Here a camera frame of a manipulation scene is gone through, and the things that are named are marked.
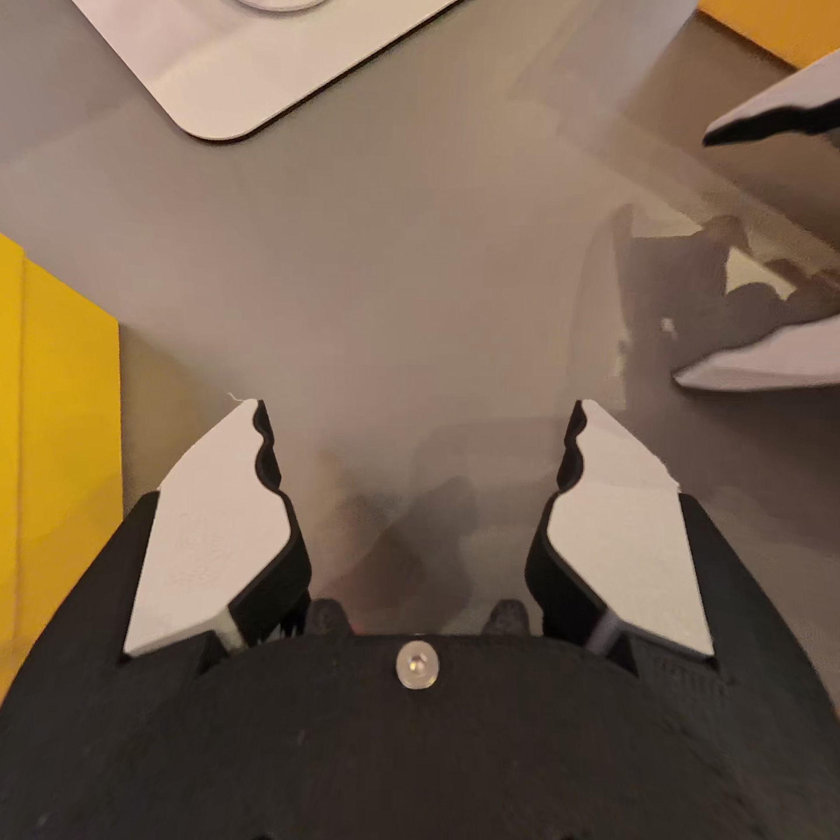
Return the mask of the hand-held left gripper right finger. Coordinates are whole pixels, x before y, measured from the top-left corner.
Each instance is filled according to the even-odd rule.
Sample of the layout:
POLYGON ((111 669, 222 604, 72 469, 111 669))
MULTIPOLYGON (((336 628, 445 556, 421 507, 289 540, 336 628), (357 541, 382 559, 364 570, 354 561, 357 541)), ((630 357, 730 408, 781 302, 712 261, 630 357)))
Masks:
POLYGON ((602 656, 627 635, 715 656, 679 491, 614 416, 575 403, 524 566, 544 637, 602 656))

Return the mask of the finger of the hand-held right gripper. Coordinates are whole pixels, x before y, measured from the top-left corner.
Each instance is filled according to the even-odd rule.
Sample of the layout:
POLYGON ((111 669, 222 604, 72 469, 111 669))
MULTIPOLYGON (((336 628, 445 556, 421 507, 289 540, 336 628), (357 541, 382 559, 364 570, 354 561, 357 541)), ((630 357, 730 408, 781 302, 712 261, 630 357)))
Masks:
POLYGON ((712 122, 704 146, 766 140, 782 133, 808 136, 839 128, 839 51, 794 72, 712 122))
POLYGON ((769 392, 839 384, 839 321, 782 327, 738 349, 720 350, 675 373, 703 392, 769 392))

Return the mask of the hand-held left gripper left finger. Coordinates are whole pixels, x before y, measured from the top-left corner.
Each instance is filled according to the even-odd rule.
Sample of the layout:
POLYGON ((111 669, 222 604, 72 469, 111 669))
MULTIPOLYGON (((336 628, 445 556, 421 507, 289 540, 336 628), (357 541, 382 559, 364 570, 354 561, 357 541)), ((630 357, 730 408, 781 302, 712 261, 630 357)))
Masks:
POLYGON ((264 402, 244 400, 162 480, 127 656, 205 633, 235 654, 301 632, 311 563, 274 443, 264 402))

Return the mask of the long yellow divider panel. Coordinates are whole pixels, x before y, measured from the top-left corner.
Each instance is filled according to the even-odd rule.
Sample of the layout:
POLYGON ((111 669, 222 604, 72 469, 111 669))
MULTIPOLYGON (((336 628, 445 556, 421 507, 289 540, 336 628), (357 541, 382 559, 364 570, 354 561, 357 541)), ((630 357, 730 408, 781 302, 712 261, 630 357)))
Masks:
POLYGON ((122 519, 119 324, 2 236, 2 699, 122 519))

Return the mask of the white rounded board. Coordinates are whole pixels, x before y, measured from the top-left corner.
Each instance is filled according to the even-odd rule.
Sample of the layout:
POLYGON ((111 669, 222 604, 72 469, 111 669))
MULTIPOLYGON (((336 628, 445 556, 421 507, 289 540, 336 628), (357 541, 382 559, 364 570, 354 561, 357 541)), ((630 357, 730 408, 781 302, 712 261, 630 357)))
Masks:
POLYGON ((453 1, 75 1, 183 132, 240 140, 453 1))

